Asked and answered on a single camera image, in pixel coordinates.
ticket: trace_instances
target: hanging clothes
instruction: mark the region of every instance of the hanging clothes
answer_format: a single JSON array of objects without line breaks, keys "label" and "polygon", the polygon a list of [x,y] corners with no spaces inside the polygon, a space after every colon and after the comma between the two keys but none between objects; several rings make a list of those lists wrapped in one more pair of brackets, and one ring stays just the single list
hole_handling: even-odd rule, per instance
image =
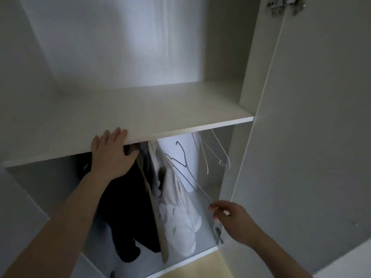
[{"label": "hanging clothes", "polygon": [[[91,156],[91,153],[78,156],[80,178],[90,172]],[[137,163],[124,176],[109,183],[100,199],[98,211],[111,228],[112,240],[122,261],[132,262],[140,255],[135,241],[153,252],[160,252],[150,196]]]},{"label": "hanging clothes", "polygon": [[196,249],[202,220],[188,192],[156,140],[140,144],[140,161],[157,198],[167,241],[184,257]]}]

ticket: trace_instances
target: wardrobe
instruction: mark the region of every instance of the wardrobe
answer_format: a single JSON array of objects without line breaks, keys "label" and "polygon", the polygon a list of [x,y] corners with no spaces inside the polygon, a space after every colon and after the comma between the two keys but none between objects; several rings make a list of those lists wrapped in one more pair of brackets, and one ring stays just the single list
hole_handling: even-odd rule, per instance
[{"label": "wardrobe", "polygon": [[78,184],[75,156],[117,126],[126,144],[185,148],[196,250],[126,264],[96,217],[73,276],[158,277],[220,249],[234,277],[270,277],[199,187],[311,274],[371,237],[371,2],[291,1],[2,1],[0,271]]}]

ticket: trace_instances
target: white shelf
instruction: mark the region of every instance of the white shelf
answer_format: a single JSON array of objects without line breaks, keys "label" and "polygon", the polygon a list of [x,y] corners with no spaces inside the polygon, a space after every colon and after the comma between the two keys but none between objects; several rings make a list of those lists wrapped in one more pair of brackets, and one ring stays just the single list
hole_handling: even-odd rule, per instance
[{"label": "white shelf", "polygon": [[17,166],[90,151],[94,135],[117,126],[126,144],[244,123],[253,116],[238,105],[242,81],[216,81],[74,93],[55,99],[35,133],[8,151]]}]

